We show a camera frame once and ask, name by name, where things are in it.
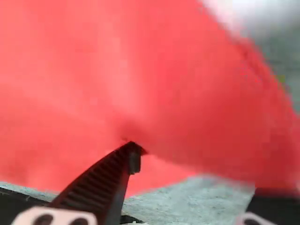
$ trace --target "red tarp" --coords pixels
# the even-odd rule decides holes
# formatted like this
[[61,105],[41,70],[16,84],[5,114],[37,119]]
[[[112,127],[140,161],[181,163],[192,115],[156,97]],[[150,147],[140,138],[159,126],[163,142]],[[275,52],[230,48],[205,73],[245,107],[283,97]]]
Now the red tarp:
[[2,181],[60,191],[126,141],[149,152],[128,195],[298,178],[290,101],[196,0],[2,0],[0,46]]

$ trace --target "gray concrete ground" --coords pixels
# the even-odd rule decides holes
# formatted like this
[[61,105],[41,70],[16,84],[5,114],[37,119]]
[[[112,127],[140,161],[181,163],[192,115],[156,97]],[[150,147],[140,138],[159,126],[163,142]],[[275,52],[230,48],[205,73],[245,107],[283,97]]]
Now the gray concrete ground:
[[[274,71],[286,75],[294,105],[300,110],[300,30],[259,44]],[[34,197],[51,200],[55,194],[1,183]],[[151,225],[232,225],[252,196],[253,190],[233,188],[211,179],[194,178],[126,200],[124,212]]]

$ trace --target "white plastic part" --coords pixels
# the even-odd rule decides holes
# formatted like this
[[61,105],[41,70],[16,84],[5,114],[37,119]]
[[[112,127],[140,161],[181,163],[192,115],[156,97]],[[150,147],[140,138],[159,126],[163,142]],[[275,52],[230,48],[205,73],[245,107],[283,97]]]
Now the white plastic part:
[[300,25],[300,0],[199,0],[232,34],[262,39]]
[[259,217],[258,215],[251,213],[251,212],[246,212],[243,215],[239,216],[237,219],[236,225],[246,225],[245,220],[251,219],[257,222],[259,225],[276,225],[274,223],[271,223],[270,221]]
[[97,225],[97,219],[92,213],[47,207],[33,207],[20,213],[12,225],[34,225],[35,221],[43,215],[51,215],[53,217],[50,225],[70,225],[73,221],[80,218],[86,219],[88,225]]

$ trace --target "blurry background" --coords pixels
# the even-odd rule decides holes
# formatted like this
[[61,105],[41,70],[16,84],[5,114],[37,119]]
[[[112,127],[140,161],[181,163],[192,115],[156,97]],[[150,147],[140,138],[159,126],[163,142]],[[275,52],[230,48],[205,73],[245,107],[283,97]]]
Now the blurry background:
[[[294,107],[300,111],[300,29],[257,43],[269,65],[289,86]],[[52,200],[41,193],[4,182],[0,186],[33,197]],[[124,213],[150,225],[233,225],[251,199],[252,188],[199,177],[126,200]]]

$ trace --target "black plastic piece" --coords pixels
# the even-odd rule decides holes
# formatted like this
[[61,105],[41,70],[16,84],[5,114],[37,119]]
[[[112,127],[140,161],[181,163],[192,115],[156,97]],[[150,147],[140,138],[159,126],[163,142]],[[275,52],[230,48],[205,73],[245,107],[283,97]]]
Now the black plastic piece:
[[267,194],[257,189],[247,212],[252,212],[277,225],[300,224],[300,199],[295,196]]
[[142,148],[129,142],[74,180],[49,207],[92,212],[98,225],[120,224],[131,174],[140,171]]

